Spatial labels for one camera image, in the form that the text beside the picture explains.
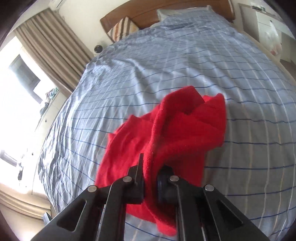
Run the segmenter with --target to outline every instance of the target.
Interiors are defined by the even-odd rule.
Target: beige curtain
[[[22,194],[0,183],[0,203],[4,206],[27,215],[42,219],[42,216],[50,212],[50,202],[31,194]]]
[[[70,96],[93,54],[63,19],[46,9],[14,31],[34,61],[65,96]]]

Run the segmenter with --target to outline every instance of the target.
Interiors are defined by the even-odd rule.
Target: red towel
[[[105,187],[126,176],[144,153],[145,200],[141,205],[128,205],[127,212],[156,223],[160,232],[173,236],[174,209],[156,201],[157,173],[166,164],[176,175],[200,186],[205,154],[223,144],[225,127],[222,94],[202,98],[193,86],[172,92],[153,111],[141,117],[130,116],[109,134],[96,185]]]

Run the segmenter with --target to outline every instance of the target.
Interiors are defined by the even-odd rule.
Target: headboard
[[[158,8],[186,9],[207,5],[211,5],[217,14],[228,21],[235,19],[230,0],[130,0],[109,12],[100,21],[106,33],[126,16],[140,29],[144,29],[159,22],[156,14]]]

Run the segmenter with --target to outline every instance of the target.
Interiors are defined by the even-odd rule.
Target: cloth fold
[[[130,116],[109,134],[96,186],[108,186],[126,176],[129,167],[137,165],[140,153],[144,153],[145,200],[141,205],[128,205],[127,212],[156,223],[160,232],[173,236],[175,211],[172,206],[157,203],[157,173],[168,165],[175,175],[200,186],[205,154],[223,144],[225,128],[222,94],[201,97],[193,86],[172,92],[150,113]]]

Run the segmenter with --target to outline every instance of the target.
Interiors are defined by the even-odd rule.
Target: bed sheet
[[[201,95],[222,93],[227,108],[225,142],[208,153],[203,183],[280,240],[296,217],[295,83],[249,38],[206,10],[131,34],[87,65],[38,165],[57,212],[94,183],[108,133],[187,85]],[[125,241],[176,240],[131,215],[125,229]]]

